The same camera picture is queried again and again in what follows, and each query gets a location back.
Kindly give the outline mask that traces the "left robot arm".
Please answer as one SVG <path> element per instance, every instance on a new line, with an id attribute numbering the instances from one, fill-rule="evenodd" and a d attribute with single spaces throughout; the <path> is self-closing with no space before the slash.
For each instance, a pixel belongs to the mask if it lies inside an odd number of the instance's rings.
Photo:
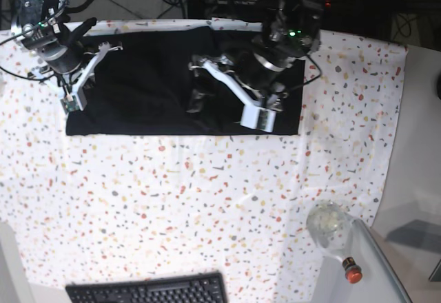
<path id="1" fill-rule="evenodd" d="M 296 133 L 285 112 L 318 79 L 304 79 L 299 64 L 320 47 L 325 0 L 265 0 L 261 31 L 228 38 L 217 56 L 194 55 L 196 87 L 187 113 L 225 130 L 237 125 L 266 134 Z"/>

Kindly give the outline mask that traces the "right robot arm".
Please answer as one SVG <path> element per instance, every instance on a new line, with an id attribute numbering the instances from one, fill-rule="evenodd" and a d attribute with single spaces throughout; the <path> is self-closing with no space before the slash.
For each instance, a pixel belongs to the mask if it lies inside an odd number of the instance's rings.
<path id="1" fill-rule="evenodd" d="M 94 80 L 96 66 L 122 45 L 108 42 L 85 47 L 82 38 L 97 20 L 92 17 L 74 30 L 66 26 L 68 15 L 85 10 L 94 0 L 68 7 L 69 0 L 20 0 L 11 25 L 12 38 L 33 51 L 45 63 L 34 67 L 25 80 L 47 84 L 58 95 L 65 113 L 83 111 L 87 100 L 83 88 Z"/>

